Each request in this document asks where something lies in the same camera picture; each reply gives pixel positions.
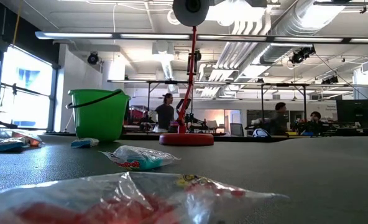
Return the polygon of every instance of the green bucket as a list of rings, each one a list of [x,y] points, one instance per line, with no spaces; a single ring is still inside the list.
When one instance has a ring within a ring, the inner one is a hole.
[[[122,125],[130,96],[121,90],[70,90],[78,138],[115,141],[122,133]]]

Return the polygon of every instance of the chair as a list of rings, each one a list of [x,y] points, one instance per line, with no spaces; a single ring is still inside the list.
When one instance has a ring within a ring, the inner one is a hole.
[[[238,137],[244,137],[244,128],[242,127],[242,124],[237,123],[230,123],[229,127],[231,129],[231,135],[238,136]]]
[[[206,125],[207,125],[207,127],[209,128],[210,131],[212,131],[214,133],[216,132],[217,127],[218,127],[217,121],[206,121]]]

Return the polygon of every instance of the computer monitor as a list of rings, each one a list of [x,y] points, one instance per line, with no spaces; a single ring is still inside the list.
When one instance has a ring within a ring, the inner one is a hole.
[[[368,100],[336,100],[338,121],[368,126]]]

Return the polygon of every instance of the candy wrapper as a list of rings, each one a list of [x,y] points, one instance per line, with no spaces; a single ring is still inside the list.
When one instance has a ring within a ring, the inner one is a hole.
[[[228,224],[279,198],[195,175],[124,172],[2,192],[0,223]]]
[[[93,147],[97,146],[99,143],[98,139],[93,138],[83,138],[77,139],[71,143],[72,148],[79,148],[79,147]]]
[[[149,170],[178,160],[166,152],[134,146],[121,146],[113,153],[102,153],[118,166],[127,170]]]
[[[19,149],[28,145],[29,140],[25,138],[0,139],[0,152]]]
[[[41,147],[44,145],[41,138],[31,132],[20,129],[3,129],[0,128],[0,139],[8,138],[25,138],[30,142],[30,146]]]

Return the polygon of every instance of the workbench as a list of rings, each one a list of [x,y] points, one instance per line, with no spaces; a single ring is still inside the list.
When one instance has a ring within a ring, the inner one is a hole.
[[[172,153],[180,161],[151,172],[198,174],[257,192],[290,197],[243,223],[368,223],[368,138],[216,142],[208,147],[128,141],[72,149],[74,137],[41,136],[46,145],[0,153],[0,190],[24,184],[122,172],[98,151],[122,144]]]

